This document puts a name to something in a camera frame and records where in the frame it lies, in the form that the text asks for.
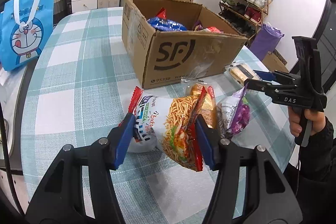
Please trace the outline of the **red snack packet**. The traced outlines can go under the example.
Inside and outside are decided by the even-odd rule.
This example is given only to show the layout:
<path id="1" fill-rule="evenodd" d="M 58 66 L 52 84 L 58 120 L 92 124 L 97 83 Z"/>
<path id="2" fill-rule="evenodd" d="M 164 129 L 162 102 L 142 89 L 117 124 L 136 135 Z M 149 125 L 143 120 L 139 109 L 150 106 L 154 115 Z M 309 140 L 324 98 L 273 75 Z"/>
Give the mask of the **red snack packet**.
<path id="1" fill-rule="evenodd" d="M 202 31 L 205 31 L 205 32 L 211 32 L 211 33 L 215 33 L 215 34 L 223 34 L 224 32 L 217 29 L 216 27 L 207 27 L 207 28 L 204 28 L 202 29 Z"/>

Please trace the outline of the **white noodle snack bag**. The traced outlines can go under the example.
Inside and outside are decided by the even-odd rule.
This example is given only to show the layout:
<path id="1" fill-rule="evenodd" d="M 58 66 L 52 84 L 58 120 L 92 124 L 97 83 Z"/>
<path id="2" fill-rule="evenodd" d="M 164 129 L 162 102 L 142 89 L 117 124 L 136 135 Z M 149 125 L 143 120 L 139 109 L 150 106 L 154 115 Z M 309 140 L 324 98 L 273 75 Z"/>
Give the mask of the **white noodle snack bag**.
<path id="1" fill-rule="evenodd" d="M 135 116 L 135 124 L 127 151 L 144 153 L 159 149 L 185 168 L 203 170 L 194 123 L 206 94 L 202 88 L 196 95 L 163 98 L 135 87 L 128 107 Z"/>

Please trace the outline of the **orange bread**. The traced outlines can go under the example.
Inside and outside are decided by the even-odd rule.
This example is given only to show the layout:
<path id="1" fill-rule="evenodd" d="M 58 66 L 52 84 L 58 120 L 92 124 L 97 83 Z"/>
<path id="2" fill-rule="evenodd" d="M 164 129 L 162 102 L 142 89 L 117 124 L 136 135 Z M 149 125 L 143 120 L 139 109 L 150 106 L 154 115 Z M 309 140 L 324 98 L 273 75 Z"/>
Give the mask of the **orange bread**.
<path id="1" fill-rule="evenodd" d="M 187 96 L 199 95 L 203 88 L 206 90 L 206 95 L 203 105 L 199 110 L 209 128 L 216 129 L 217 127 L 217 111 L 216 101 L 213 86 L 205 83 L 203 80 L 181 79 L 181 84 L 185 87 Z"/>

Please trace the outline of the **brown SF cardboard box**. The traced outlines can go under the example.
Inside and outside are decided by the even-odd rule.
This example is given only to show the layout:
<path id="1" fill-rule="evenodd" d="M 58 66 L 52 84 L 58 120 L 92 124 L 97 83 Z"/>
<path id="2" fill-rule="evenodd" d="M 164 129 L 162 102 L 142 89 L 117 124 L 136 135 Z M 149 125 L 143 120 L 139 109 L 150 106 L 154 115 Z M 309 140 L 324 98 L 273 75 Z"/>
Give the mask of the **brown SF cardboard box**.
<path id="1" fill-rule="evenodd" d="M 187 31 L 157 31 L 147 20 L 161 8 Z M 202 31 L 216 27 L 223 34 Z M 182 78 L 218 75 L 232 63 L 247 37 L 205 6 L 177 0 L 125 0 L 122 41 L 144 89 L 175 84 Z"/>

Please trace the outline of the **cream sandwich cake packet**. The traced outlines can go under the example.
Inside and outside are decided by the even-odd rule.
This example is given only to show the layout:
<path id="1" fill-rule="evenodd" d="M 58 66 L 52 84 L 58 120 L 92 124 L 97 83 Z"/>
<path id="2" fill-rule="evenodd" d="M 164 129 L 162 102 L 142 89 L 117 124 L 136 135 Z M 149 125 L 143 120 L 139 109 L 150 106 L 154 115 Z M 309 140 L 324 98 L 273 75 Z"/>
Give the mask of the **cream sandwich cake packet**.
<path id="1" fill-rule="evenodd" d="M 261 78 L 248 64 L 240 61 L 227 65 L 225 71 L 225 74 L 240 87 L 244 87 L 244 82 L 247 79 L 261 81 Z"/>

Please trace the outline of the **blue cookie snack packet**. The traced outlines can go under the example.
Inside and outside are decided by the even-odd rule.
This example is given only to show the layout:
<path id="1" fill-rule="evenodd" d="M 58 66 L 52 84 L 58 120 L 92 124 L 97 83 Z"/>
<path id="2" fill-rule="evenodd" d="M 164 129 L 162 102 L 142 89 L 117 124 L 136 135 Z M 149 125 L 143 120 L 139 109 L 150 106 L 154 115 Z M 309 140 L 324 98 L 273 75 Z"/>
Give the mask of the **blue cookie snack packet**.
<path id="1" fill-rule="evenodd" d="M 159 18 L 158 16 L 148 19 L 147 22 L 157 31 L 187 31 L 187 28 L 183 24 L 169 19 Z"/>

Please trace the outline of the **small cardboard box on floor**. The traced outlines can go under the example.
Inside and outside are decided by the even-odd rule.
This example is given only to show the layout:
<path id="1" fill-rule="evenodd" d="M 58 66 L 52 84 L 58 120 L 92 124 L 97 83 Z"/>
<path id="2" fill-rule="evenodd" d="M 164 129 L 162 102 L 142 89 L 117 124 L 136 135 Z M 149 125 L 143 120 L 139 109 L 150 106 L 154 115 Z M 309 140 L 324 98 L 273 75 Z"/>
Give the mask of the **small cardboard box on floor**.
<path id="1" fill-rule="evenodd" d="M 269 71 L 281 71 L 288 73 L 286 67 L 287 61 L 280 55 L 277 50 L 273 52 L 267 52 L 266 56 L 263 58 L 262 63 L 268 68 Z"/>

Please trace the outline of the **woven basket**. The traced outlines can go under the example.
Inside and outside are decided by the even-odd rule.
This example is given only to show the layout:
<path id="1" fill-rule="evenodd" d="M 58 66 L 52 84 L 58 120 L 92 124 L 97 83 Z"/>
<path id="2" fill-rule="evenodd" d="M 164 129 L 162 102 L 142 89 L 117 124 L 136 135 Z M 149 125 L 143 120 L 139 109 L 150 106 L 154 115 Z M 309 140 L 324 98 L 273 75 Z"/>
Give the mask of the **woven basket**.
<path id="1" fill-rule="evenodd" d="M 54 0 L 54 15 L 66 10 L 66 0 Z"/>

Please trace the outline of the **purple candy bag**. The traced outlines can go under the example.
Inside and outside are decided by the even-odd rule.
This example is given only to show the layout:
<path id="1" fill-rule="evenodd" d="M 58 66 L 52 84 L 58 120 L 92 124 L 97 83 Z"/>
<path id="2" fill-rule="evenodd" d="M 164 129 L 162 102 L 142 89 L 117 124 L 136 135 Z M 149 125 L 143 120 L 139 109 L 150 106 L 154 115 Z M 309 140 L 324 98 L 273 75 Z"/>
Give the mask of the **purple candy bag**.
<path id="1" fill-rule="evenodd" d="M 222 138 L 231 139 L 241 133 L 249 123 L 250 108 L 246 99 L 246 87 L 217 104 L 218 130 Z"/>

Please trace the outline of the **blue Doraemon tote bag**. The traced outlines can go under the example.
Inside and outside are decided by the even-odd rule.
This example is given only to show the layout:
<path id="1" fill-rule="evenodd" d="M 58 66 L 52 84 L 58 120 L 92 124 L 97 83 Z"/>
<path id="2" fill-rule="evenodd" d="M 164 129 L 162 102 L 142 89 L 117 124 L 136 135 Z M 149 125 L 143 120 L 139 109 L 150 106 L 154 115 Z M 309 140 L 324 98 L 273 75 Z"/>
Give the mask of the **blue Doraemon tote bag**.
<path id="1" fill-rule="evenodd" d="M 1 64 L 12 71 L 39 57 L 53 31 L 54 0 L 9 0 L 1 13 Z"/>

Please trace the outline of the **shoe rack with shoes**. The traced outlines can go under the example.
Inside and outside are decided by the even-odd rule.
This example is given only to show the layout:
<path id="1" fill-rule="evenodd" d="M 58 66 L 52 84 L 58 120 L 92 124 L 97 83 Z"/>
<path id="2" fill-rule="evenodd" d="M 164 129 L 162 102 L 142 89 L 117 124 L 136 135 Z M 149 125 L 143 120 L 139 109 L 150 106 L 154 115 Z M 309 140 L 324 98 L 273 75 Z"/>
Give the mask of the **shoe rack with shoes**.
<path id="1" fill-rule="evenodd" d="M 253 40 L 268 15 L 272 0 L 220 0 L 219 15 L 240 35 Z"/>

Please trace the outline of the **red snack bag in box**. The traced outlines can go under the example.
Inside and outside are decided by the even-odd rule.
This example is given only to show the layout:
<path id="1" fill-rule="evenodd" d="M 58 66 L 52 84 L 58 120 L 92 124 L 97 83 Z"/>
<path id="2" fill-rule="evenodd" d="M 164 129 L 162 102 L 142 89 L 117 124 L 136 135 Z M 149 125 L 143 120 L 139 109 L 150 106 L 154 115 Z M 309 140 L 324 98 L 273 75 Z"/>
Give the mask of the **red snack bag in box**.
<path id="1" fill-rule="evenodd" d="M 159 12 L 156 14 L 156 17 L 160 18 L 160 19 L 164 19 L 166 20 L 166 9 L 163 7 L 159 10 Z"/>

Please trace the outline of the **checkered teal tablecloth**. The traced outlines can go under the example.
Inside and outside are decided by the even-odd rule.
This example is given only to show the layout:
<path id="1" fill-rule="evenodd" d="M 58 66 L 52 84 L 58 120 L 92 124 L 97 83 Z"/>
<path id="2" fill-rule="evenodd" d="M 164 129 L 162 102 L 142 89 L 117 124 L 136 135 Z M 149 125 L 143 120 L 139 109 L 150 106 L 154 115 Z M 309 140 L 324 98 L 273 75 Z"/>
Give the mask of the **checkered teal tablecloth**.
<path id="1" fill-rule="evenodd" d="M 30 80 L 21 125 L 21 159 L 32 197 L 65 144 L 83 147 L 125 116 L 139 81 L 121 38 L 122 8 L 63 18 Z M 129 153 L 111 173 L 127 223 L 201 223 L 217 173 L 194 172 L 159 151 Z"/>

